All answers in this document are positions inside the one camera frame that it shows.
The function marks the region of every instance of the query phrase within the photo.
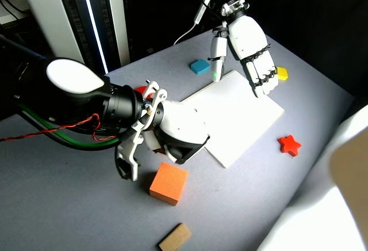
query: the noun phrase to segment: table surface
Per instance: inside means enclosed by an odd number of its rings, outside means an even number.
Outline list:
[[[16,7],[18,7],[20,10],[27,10],[29,9],[29,5],[27,3],[27,0],[9,0],[12,4],[14,4]],[[12,8],[5,0],[2,0],[6,8],[8,8],[15,16],[18,17],[18,19],[22,19],[28,14],[23,14],[18,11],[16,11],[14,8]],[[4,7],[0,5],[0,24],[6,24],[8,22],[15,21],[15,18],[7,12]]]
[[[133,87],[148,78],[183,100],[210,83],[188,65],[207,58],[206,32],[109,74]],[[176,207],[150,197],[148,188],[167,157],[143,144],[137,182],[120,179],[114,151],[68,149],[45,136],[1,143],[0,250],[157,250],[177,224],[193,235],[184,250],[256,250],[332,136],[353,97],[269,39],[277,66],[289,79],[270,94],[281,118],[230,168],[205,150],[181,167],[189,178]],[[240,63],[228,53],[226,72]],[[34,131],[18,116],[0,122],[0,136]],[[277,139],[292,134],[302,144],[292,158]]]

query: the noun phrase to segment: white board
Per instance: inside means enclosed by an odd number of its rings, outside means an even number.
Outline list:
[[[210,139],[205,148],[224,167],[231,166],[284,110],[268,96],[256,98],[249,82],[231,71],[182,101],[202,115]]]

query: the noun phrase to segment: orange block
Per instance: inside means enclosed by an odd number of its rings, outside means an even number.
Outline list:
[[[187,170],[162,162],[149,188],[149,195],[175,206],[182,195],[188,175]]]

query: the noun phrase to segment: star-shaped block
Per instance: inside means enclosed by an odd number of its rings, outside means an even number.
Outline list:
[[[293,157],[298,155],[298,148],[301,147],[301,144],[295,141],[292,135],[281,137],[278,142],[281,144],[281,152],[287,152]]]

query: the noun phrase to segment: white connector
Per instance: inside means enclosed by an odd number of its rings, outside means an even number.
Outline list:
[[[206,6],[208,6],[209,5],[209,2],[210,2],[210,0],[203,0],[204,1],[204,4],[206,5]],[[206,6],[204,5],[203,3],[201,3],[201,6],[200,6],[200,8],[198,9],[198,12],[197,12],[197,14],[195,15],[195,17],[194,17],[194,23],[195,24],[199,24],[200,23],[200,21],[201,21],[201,19],[202,19],[202,17],[203,17],[203,14],[205,13],[205,11],[206,11]]]

